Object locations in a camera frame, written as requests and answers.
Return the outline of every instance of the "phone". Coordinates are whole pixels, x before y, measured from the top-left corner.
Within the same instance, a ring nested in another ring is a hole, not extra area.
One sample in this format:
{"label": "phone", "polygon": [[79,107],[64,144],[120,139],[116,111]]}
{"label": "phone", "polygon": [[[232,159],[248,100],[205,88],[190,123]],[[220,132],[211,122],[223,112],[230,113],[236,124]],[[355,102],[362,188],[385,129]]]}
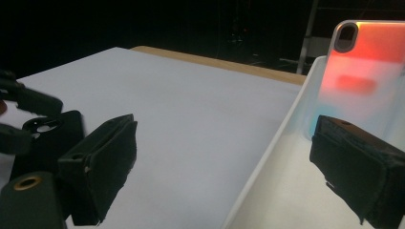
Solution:
{"label": "phone", "polygon": [[307,120],[308,137],[313,136],[319,115],[347,120],[388,141],[400,132],[404,135],[405,121],[399,115],[405,112],[404,77],[405,22],[340,23]]}

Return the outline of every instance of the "wooden table edge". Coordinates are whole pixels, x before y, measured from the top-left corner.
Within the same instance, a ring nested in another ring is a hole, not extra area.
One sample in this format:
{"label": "wooden table edge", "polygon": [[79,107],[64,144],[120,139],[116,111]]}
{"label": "wooden table edge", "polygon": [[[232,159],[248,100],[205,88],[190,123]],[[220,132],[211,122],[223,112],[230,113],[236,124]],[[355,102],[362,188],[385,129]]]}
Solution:
{"label": "wooden table edge", "polygon": [[183,52],[174,52],[163,49],[157,49],[147,46],[137,46],[131,49],[132,51],[144,52],[153,55],[158,55],[162,57],[168,57],[172,59],[178,59],[186,62],[201,64],[210,67],[216,67],[224,70],[239,72],[239,73],[248,73],[252,75],[257,75],[265,78],[275,79],[287,83],[303,85],[306,77],[301,74],[296,73],[286,73],[281,71],[275,71],[271,69],[260,68],[256,66],[250,66],[245,64],[239,64],[235,62],[214,59],[204,56],[198,56],[194,54],[187,54]]}

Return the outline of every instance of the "white tray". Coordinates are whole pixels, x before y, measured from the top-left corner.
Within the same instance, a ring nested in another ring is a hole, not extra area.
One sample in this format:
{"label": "white tray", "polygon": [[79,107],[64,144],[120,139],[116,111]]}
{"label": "white tray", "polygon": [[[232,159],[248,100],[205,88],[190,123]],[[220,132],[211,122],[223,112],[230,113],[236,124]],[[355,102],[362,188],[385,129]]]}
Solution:
{"label": "white tray", "polygon": [[[229,213],[223,229],[236,228],[372,228],[325,184],[323,174],[309,162],[309,115],[326,67],[318,57],[282,126]],[[403,114],[403,108],[396,111]],[[403,121],[393,133],[401,133]],[[404,150],[403,135],[385,139]]]}

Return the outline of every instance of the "white paper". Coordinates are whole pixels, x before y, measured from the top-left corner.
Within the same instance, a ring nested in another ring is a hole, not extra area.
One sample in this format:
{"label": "white paper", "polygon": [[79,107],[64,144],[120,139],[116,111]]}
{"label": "white paper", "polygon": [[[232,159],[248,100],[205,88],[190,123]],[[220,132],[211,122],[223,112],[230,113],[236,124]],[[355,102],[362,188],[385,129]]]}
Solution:
{"label": "white paper", "polygon": [[[79,110],[87,134],[134,114],[138,159],[98,227],[117,229],[221,228],[300,90],[118,48],[21,81]],[[3,123],[34,117],[9,107]]]}

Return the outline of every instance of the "dark wall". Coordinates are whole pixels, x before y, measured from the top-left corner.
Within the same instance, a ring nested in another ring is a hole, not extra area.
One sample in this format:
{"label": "dark wall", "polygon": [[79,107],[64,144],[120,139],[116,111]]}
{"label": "dark wall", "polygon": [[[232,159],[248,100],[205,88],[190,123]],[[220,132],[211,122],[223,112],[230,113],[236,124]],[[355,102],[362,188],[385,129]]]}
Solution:
{"label": "dark wall", "polygon": [[0,68],[21,77],[138,45],[242,63],[253,54],[298,58],[309,7],[308,0],[2,0]]}
{"label": "dark wall", "polygon": [[313,35],[331,37],[344,20],[405,20],[404,0],[320,0]]}

